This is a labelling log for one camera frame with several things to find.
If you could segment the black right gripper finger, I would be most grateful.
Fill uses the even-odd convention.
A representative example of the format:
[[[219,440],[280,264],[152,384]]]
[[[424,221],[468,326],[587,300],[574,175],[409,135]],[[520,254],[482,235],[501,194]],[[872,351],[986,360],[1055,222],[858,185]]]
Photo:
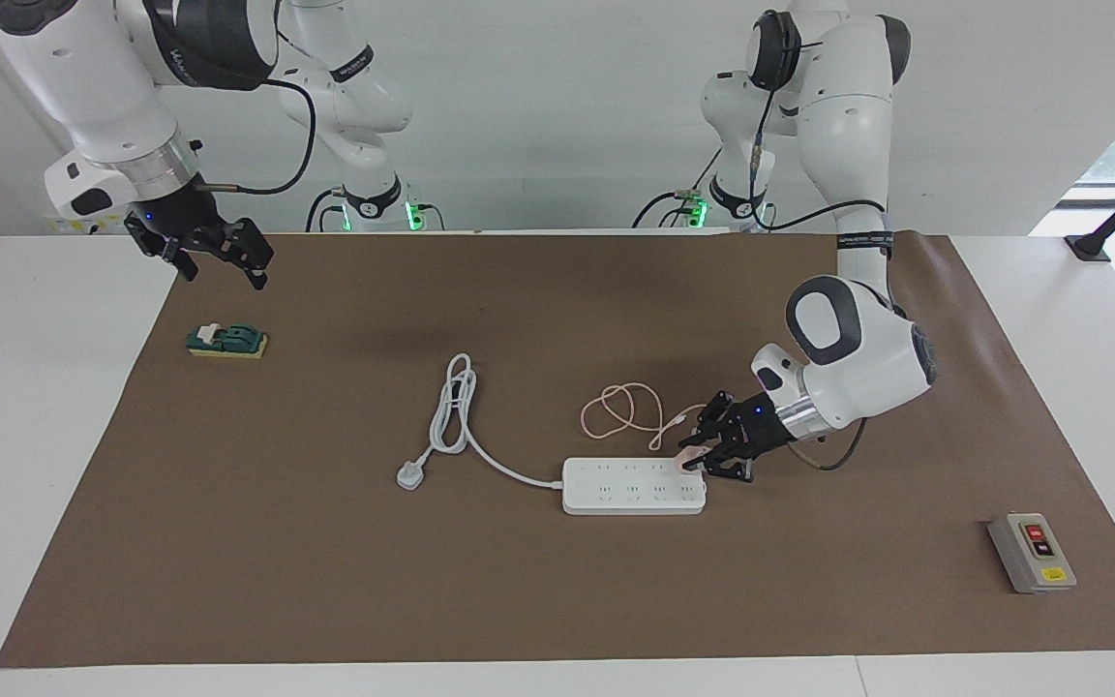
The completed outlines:
[[[198,275],[198,267],[190,255],[190,251],[181,246],[180,239],[166,238],[159,233],[151,232],[143,224],[140,217],[128,215],[124,217],[124,228],[130,238],[140,248],[143,255],[159,258],[165,263],[177,270],[183,281],[194,281]]]
[[[251,217],[239,217],[233,224],[220,224],[220,260],[233,264],[248,277],[253,290],[264,290],[266,265],[274,250]]]

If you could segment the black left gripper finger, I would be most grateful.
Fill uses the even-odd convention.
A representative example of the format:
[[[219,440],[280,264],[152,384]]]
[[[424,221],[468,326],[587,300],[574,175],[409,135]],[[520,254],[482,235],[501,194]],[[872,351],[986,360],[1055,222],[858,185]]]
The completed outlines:
[[[694,441],[724,441],[738,418],[738,401],[730,393],[718,391],[696,415]]]
[[[690,472],[702,472],[708,476],[720,477],[720,480],[755,481],[752,459],[736,458],[736,456],[721,453],[717,447],[683,447],[681,468]]]

